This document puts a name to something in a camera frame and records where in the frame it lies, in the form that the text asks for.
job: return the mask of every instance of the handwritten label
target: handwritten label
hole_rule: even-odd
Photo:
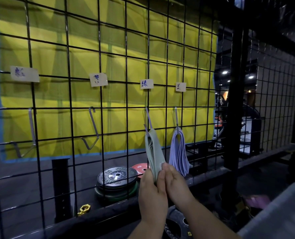
[[[179,92],[186,91],[186,83],[185,82],[176,82],[175,90]]]
[[[105,73],[89,74],[91,87],[108,85],[108,77]]]
[[[153,89],[154,83],[152,79],[140,80],[140,89]]]
[[[11,66],[10,76],[16,81],[39,82],[38,70],[34,68]]]

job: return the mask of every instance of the person's right hand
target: person's right hand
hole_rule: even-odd
[[[163,163],[162,169],[165,171],[166,193],[175,206],[184,213],[196,199],[190,192],[184,177],[172,165]]]

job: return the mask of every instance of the folded resistance band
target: folded resistance band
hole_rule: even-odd
[[[177,135],[181,136],[179,144]],[[184,177],[189,172],[190,164],[186,157],[185,138],[183,131],[179,127],[177,127],[177,129],[175,129],[173,133],[171,150],[169,153],[169,164],[173,165],[176,170]]]
[[[148,134],[145,134],[145,150],[152,170],[154,182],[156,182],[157,176],[162,170],[162,163],[165,163],[165,158],[159,139],[153,128],[150,129]]]

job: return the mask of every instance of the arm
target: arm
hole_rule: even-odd
[[[184,214],[193,238],[240,238],[193,197],[185,179],[172,165],[164,163],[163,169],[167,195]]]
[[[128,239],[161,239],[169,208],[165,189],[165,171],[159,172],[156,185],[154,185],[151,170],[147,169],[139,189],[141,222]]]

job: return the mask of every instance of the red weight plate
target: red weight plate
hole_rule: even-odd
[[[145,170],[148,168],[148,164],[147,163],[139,163],[139,164],[132,166],[132,168],[134,168],[138,172],[138,174],[144,174]]]

